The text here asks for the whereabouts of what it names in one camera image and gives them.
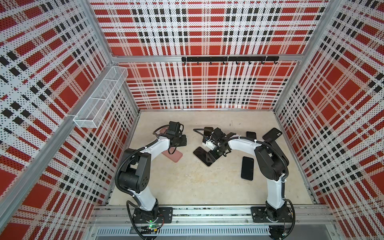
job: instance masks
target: plywood surface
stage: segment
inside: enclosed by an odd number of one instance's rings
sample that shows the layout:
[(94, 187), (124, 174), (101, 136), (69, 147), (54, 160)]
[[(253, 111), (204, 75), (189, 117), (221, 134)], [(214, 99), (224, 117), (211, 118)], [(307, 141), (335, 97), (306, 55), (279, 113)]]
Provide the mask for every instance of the plywood surface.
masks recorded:
[[(177, 148), (182, 159), (174, 163), (163, 154), (151, 163), (148, 186), (159, 204), (264, 204), (267, 197), (266, 178), (255, 161), (253, 181), (240, 178), (244, 152), (232, 151), (220, 157), (210, 167), (205, 166), (193, 151), (202, 146), (202, 136), (193, 128), (219, 127), (224, 133), (235, 132), (245, 136), (247, 131), (256, 132), (257, 138), (271, 128), (279, 129), (272, 112), (269, 111), (178, 111), (142, 112), (130, 148), (140, 148), (154, 140), (153, 130), (169, 121), (184, 124), (187, 146)], [(277, 143), (290, 162), (289, 177), (285, 184), (285, 195), (294, 204), (312, 204), (303, 179), (289, 148), (281, 136)], [(110, 205), (125, 205), (132, 198), (114, 188)]]

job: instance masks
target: perforated panel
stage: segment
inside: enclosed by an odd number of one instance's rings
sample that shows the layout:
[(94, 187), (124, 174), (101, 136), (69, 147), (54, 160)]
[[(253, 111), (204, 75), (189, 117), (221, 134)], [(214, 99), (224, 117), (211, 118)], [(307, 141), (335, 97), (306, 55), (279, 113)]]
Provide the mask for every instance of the perforated panel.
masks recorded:
[(140, 109), (272, 109), (296, 62), (122, 63)]
[(345, 1), (279, 111), (346, 238), (382, 239), (384, 3)]
[(98, 129), (75, 127), (0, 239), (81, 239), (93, 207), (107, 195), (133, 114), (119, 90)]
[(79, 4), (0, 3), (0, 199), (106, 65)]
[(90, 2), (116, 56), (303, 53), (328, 3)]

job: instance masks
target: mesh basket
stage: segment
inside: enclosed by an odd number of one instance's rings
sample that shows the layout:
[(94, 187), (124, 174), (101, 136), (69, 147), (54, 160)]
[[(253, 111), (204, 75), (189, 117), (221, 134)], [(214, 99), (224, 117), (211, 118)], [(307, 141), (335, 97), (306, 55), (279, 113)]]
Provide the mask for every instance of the mesh basket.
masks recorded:
[(74, 122), (79, 127), (98, 128), (127, 76), (126, 68), (112, 67), (82, 106)]

